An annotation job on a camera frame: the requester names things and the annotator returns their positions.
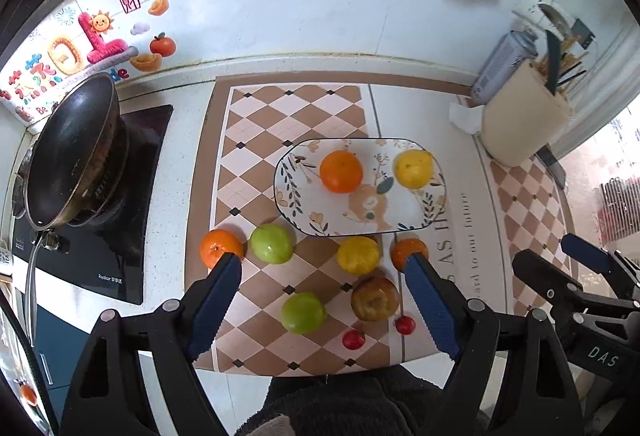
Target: wok handle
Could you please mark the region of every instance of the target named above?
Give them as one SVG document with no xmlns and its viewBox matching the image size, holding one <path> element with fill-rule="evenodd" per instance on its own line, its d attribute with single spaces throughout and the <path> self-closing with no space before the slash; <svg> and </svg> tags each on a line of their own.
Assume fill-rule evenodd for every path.
<svg viewBox="0 0 640 436">
<path fill-rule="evenodd" d="M 27 280 L 24 285 L 24 323 L 27 329 L 27 338 L 32 348 L 36 345 L 36 315 L 38 313 L 38 303 L 36 302 L 36 257 L 46 234 L 46 231 L 38 232 L 29 257 Z"/>
</svg>

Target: black glass cooktop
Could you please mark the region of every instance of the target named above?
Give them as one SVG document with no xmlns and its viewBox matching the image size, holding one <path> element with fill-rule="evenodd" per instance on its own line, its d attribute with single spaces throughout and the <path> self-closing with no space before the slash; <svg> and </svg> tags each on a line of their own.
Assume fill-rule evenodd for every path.
<svg viewBox="0 0 640 436">
<path fill-rule="evenodd" d="M 143 301 L 146 217 L 171 105 L 123 114 L 129 134 L 124 173 L 101 226 L 64 225 L 55 233 L 68 240 L 68 253 L 41 249 L 36 267 L 75 284 L 133 304 Z M 12 252 L 28 261 L 35 232 L 26 215 L 14 222 Z"/>
</svg>

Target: plate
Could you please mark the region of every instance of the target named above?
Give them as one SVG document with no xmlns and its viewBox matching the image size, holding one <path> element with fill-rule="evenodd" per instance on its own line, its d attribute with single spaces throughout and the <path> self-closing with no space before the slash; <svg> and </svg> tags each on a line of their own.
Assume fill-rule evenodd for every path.
<svg viewBox="0 0 640 436">
<path fill-rule="evenodd" d="M 393 160 L 407 150 L 426 150 L 395 138 L 306 140 L 293 146 L 276 165 L 273 195 L 284 218 L 307 235 L 341 236 L 427 228 L 444 209 L 447 187 L 433 159 L 433 177 L 421 189 L 400 185 Z M 350 194 L 327 190 L 319 167 L 327 154 L 346 150 L 357 156 L 362 184 Z"/>
</svg>

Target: spray can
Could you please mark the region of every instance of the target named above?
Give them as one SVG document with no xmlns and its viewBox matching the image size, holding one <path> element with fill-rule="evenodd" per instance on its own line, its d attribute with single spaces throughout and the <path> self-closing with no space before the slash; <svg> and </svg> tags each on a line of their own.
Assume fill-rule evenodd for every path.
<svg viewBox="0 0 640 436">
<path fill-rule="evenodd" d="M 471 98 L 480 104 L 489 102 L 521 63 L 538 56 L 536 38 L 531 30 L 511 31 L 504 35 L 471 88 Z"/>
</svg>

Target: black wok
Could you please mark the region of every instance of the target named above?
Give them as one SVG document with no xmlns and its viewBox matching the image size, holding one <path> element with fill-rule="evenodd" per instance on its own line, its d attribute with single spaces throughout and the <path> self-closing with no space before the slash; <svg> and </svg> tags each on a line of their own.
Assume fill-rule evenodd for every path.
<svg viewBox="0 0 640 436">
<path fill-rule="evenodd" d="M 60 102 L 33 148 L 26 176 L 24 204 L 38 232 L 27 268 L 25 317 L 31 345 L 35 341 L 35 260 L 41 246 L 58 247 L 52 234 L 91 201 L 102 180 L 116 133 L 120 104 L 111 77 L 90 76 Z"/>
</svg>

